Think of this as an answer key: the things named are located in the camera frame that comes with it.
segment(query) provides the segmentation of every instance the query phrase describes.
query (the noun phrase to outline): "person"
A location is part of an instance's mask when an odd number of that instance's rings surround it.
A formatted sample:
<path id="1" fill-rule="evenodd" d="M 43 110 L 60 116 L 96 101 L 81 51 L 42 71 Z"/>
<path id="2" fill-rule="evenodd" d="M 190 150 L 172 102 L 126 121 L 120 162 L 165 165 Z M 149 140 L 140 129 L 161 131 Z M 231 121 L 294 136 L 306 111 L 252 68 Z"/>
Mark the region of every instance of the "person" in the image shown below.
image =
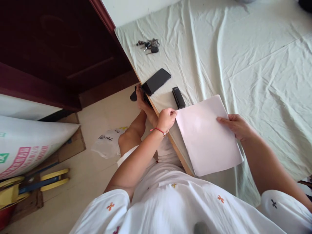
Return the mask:
<path id="1" fill-rule="evenodd" d="M 157 118 L 144 102 L 140 86 L 136 94 L 141 112 L 119 138 L 121 155 L 126 159 L 104 194 L 89 204 L 71 233 L 312 231 L 312 203 L 268 144 L 241 116 L 230 114 L 229 120 L 217 121 L 230 128 L 242 144 L 261 194 L 261 211 L 210 182 L 187 175 L 164 137 L 174 124 L 177 111 L 164 109 Z M 147 118 L 155 129 L 141 141 Z M 158 163 L 153 160 L 157 149 Z"/>

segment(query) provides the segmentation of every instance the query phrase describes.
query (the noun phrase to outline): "sleeve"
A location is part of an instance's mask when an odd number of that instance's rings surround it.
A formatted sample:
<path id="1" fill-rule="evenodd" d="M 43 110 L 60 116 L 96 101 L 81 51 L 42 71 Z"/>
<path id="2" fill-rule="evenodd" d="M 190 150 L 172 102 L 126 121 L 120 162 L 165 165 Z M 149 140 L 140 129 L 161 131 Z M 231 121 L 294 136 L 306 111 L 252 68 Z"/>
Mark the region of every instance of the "sleeve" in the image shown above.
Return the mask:
<path id="1" fill-rule="evenodd" d="M 312 214 L 286 193 L 265 191 L 261 196 L 261 212 L 286 233 L 312 232 Z"/>
<path id="2" fill-rule="evenodd" d="M 118 233 L 130 208 L 126 191 L 115 189 L 94 199 L 81 214 L 70 234 Z"/>

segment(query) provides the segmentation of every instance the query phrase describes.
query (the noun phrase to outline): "black smartphone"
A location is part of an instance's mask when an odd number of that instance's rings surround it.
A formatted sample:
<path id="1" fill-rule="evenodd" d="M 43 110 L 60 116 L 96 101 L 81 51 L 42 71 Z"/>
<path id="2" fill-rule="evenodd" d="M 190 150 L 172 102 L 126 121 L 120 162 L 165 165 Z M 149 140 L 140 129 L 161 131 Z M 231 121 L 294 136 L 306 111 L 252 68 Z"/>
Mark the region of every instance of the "black smartphone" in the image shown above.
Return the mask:
<path id="1" fill-rule="evenodd" d="M 161 68 L 151 78 L 149 78 L 144 84 L 142 84 L 143 91 L 148 95 L 152 96 L 167 80 L 171 78 L 169 72 Z"/>

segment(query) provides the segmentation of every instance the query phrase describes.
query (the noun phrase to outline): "green logo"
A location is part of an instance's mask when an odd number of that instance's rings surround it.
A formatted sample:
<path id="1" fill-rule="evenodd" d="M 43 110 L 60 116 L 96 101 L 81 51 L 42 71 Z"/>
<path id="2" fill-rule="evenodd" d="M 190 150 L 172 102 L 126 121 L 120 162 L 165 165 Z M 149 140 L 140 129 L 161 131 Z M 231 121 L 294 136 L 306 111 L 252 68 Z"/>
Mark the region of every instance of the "green logo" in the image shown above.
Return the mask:
<path id="1" fill-rule="evenodd" d="M 9 154 L 0 154 L 0 163 L 5 163 Z"/>

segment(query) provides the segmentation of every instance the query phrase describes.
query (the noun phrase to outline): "bed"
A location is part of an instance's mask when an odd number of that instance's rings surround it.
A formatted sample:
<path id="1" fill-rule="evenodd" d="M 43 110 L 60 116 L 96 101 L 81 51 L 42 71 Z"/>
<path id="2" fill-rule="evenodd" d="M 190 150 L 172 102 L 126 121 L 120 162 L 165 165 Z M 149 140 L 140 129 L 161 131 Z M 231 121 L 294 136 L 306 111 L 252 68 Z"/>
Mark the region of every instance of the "bed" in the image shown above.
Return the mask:
<path id="1" fill-rule="evenodd" d="M 296 181 L 312 174 L 312 16 L 297 2 L 182 0 L 115 32 L 142 83 L 160 68 L 172 75 L 151 97 L 158 112 L 176 108 L 175 86 L 186 106 L 219 94 Z M 160 51 L 145 55 L 136 43 L 151 38 L 159 39 Z M 193 172 L 177 124 L 170 135 Z M 246 160 L 200 178 L 260 204 Z"/>

